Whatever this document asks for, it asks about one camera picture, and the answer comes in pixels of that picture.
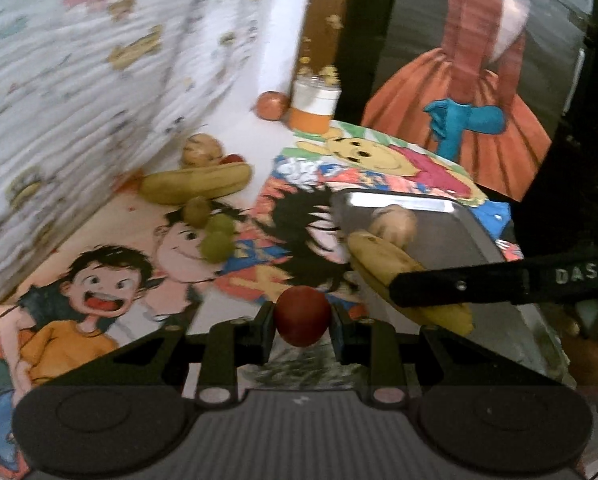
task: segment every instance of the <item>cartoon boy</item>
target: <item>cartoon boy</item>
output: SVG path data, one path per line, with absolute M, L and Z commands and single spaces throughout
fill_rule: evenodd
M 16 366 L 23 393 L 118 348 L 96 324 L 125 314 L 153 273 L 143 254 L 130 251 L 104 246 L 74 261 L 59 290 L 83 320 L 51 321 L 23 345 Z
M 199 302 L 195 287 L 212 282 L 221 269 L 202 258 L 203 234 L 184 222 L 183 209 L 167 213 L 165 224 L 154 230 L 154 238 L 154 286 L 106 332 L 121 346 L 157 330 L 170 316 L 195 308 Z
M 100 334 L 144 293 L 152 273 L 153 266 L 140 251 L 102 246 L 76 258 L 66 276 L 49 285 L 33 285 L 15 305 L 1 307 L 0 412 L 6 415 L 0 418 L 0 434 L 10 434 L 6 426 L 12 405 L 34 384 L 116 347 Z M 35 335 L 20 354 L 20 332 L 25 330 Z M 65 364 L 73 358 L 76 363 Z M 1 443 L 8 452 L 0 453 L 0 461 L 16 470 L 15 449 L 8 444 L 7 439 Z

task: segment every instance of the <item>metal tray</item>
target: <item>metal tray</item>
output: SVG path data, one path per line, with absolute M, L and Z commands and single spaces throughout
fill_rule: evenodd
M 373 211 L 398 204 L 417 216 L 417 237 L 408 253 L 427 269 L 476 266 L 505 261 L 490 235 L 469 209 L 452 199 L 379 190 L 335 193 L 331 214 L 343 235 L 368 229 Z M 397 312 L 356 276 L 370 316 L 390 322 L 398 332 L 419 326 Z M 567 378 L 559 341 L 534 304 L 471 304 L 474 330 L 468 339 L 555 380 Z

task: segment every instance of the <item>orange dress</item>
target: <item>orange dress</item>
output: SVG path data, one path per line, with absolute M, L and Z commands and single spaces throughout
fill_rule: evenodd
M 512 12 L 505 2 L 512 3 Z M 390 78 L 367 102 L 362 125 L 434 152 L 437 139 L 426 105 L 450 98 L 475 107 L 498 106 L 505 118 L 503 131 L 492 135 L 464 130 L 455 162 L 477 184 L 521 200 L 551 141 L 517 94 L 525 19 L 521 25 L 519 19 L 512 25 L 504 20 L 512 16 L 515 22 L 515 5 L 515 0 L 448 0 L 441 47 Z M 515 25 L 520 30 L 511 33 Z M 498 73 L 486 68 L 493 62 Z

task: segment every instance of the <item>screw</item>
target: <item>screw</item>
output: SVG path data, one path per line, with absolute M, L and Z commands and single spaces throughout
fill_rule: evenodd
M 230 392 L 225 388 L 206 388 L 199 393 L 199 399 L 206 404 L 222 404 L 230 399 Z
M 373 393 L 373 398 L 381 404 L 399 404 L 405 396 L 399 388 L 377 388 Z

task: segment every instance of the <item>blue glove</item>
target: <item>blue glove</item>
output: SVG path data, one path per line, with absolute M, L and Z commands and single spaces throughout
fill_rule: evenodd
M 460 105 L 452 99 L 433 101 L 423 109 L 430 114 L 430 127 L 439 142 L 437 154 L 455 161 L 462 133 L 500 134 L 505 126 L 503 112 L 496 106 Z

